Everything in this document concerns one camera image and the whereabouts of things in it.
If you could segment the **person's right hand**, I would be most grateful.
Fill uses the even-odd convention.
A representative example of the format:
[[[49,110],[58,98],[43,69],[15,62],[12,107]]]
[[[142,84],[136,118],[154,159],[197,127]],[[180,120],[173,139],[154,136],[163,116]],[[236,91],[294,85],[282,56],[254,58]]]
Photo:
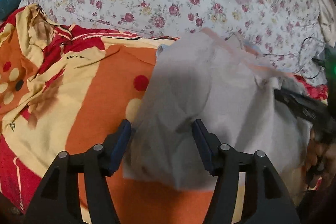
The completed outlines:
[[[315,175],[309,182],[309,186],[314,188],[317,182],[321,182],[318,190],[325,190],[334,179],[336,166],[335,166],[335,143],[323,144],[315,139],[314,129],[310,131],[310,140],[307,145],[305,168],[310,170],[311,167],[317,166],[319,159],[322,159],[323,169],[321,174]]]

